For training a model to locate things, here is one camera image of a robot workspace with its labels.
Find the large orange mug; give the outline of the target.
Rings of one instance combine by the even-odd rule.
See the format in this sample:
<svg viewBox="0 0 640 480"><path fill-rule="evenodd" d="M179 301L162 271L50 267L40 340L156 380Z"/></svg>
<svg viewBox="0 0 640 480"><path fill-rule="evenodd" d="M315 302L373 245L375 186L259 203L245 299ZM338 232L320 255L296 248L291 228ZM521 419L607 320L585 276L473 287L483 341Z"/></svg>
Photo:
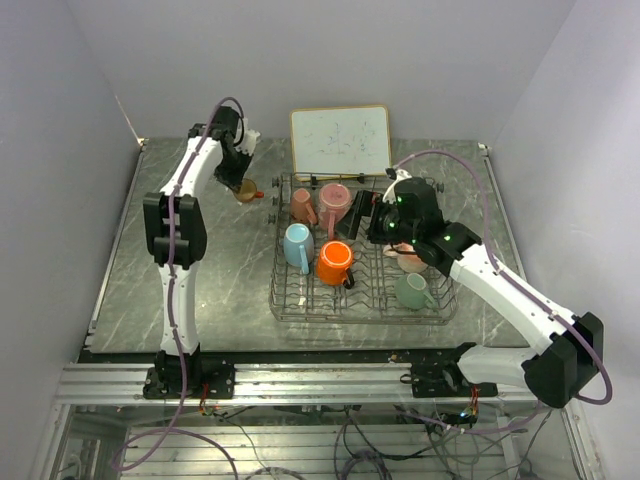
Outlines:
<svg viewBox="0 0 640 480"><path fill-rule="evenodd" d="M350 246L338 240L328 241L319 252L316 274L326 285L350 290L355 286L353 262L354 253Z"/></svg>

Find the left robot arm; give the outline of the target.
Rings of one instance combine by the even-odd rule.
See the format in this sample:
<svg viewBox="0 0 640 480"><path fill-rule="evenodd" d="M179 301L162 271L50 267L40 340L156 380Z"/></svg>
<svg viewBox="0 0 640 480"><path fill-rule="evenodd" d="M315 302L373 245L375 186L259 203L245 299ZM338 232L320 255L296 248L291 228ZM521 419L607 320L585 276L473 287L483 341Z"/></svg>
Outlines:
<svg viewBox="0 0 640 480"><path fill-rule="evenodd" d="M237 193L258 138L240 103L223 98L207 122L189 130L186 151L167 183L143 199L146 247L160 274L164 318L143 387L147 399L197 396L207 383L195 319L197 272L207 249L198 197L211 178Z"/></svg>

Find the mint green cup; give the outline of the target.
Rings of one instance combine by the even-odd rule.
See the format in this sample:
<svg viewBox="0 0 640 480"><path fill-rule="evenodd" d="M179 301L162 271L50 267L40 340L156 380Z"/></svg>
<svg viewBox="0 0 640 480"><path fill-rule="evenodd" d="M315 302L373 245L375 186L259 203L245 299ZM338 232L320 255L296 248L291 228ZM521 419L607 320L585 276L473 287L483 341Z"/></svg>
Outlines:
<svg viewBox="0 0 640 480"><path fill-rule="evenodd" d="M395 282L394 292L398 302L412 310L437 306L427 281L418 273L408 273L400 277Z"/></svg>

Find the small orange cup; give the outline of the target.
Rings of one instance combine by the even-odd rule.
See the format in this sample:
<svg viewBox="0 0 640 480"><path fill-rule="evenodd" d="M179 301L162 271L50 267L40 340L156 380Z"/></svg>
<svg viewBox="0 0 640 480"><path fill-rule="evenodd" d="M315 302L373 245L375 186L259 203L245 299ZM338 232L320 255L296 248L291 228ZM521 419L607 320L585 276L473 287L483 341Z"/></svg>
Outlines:
<svg viewBox="0 0 640 480"><path fill-rule="evenodd" d="M264 197L264 193L258 189L257 184L249 179L244 178L239 190L234 193L237 201L241 203L250 203L255 199L261 199Z"/></svg>

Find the light blue mug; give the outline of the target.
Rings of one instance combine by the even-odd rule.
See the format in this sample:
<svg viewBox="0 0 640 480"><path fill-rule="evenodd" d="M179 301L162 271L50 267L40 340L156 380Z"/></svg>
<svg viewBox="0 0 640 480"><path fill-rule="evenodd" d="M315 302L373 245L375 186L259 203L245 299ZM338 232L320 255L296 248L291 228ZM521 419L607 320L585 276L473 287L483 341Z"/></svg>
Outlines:
<svg viewBox="0 0 640 480"><path fill-rule="evenodd" d="M314 239L311 230L304 224L293 223L285 231L283 250L287 263L308 275L314 259Z"/></svg>

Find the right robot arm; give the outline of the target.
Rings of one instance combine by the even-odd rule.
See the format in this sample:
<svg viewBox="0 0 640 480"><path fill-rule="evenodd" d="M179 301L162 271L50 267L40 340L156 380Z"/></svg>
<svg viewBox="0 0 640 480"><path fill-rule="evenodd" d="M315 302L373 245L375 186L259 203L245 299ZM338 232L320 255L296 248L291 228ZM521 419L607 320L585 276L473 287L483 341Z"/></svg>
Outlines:
<svg viewBox="0 0 640 480"><path fill-rule="evenodd" d="M466 348L440 373L448 393L463 395L481 383L506 384L563 408L605 373L603 322L546 298L498 261L472 230L446 220L425 179L397 178L384 194L359 191L338 232L355 238L364 217L370 220L370 243L410 245L422 262L481 297L527 342L524 348Z"/></svg>

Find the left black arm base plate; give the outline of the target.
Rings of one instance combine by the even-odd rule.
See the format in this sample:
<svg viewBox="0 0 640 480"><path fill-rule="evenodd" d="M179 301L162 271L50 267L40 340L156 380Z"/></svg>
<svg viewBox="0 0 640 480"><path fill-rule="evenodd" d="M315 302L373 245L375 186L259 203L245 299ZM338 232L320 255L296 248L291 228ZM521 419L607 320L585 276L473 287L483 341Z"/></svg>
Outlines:
<svg viewBox="0 0 640 480"><path fill-rule="evenodd" d="M159 351L148 369L142 395L148 400L180 399L183 390L182 364L186 368L186 394L189 398L231 399L236 369L227 360L202 354L197 349L182 357Z"/></svg>

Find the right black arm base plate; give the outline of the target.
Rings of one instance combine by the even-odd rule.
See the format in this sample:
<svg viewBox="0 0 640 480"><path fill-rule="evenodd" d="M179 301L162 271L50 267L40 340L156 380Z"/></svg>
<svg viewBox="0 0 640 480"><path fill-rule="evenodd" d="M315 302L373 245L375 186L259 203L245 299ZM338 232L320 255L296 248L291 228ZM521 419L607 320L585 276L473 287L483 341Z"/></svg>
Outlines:
<svg viewBox="0 0 640 480"><path fill-rule="evenodd" d="M411 387L414 398L470 397L473 388L480 397L496 397L495 383L472 384L458 367L462 354L473 346L474 342L465 342L455 348L408 350L402 359L410 368L400 382Z"/></svg>

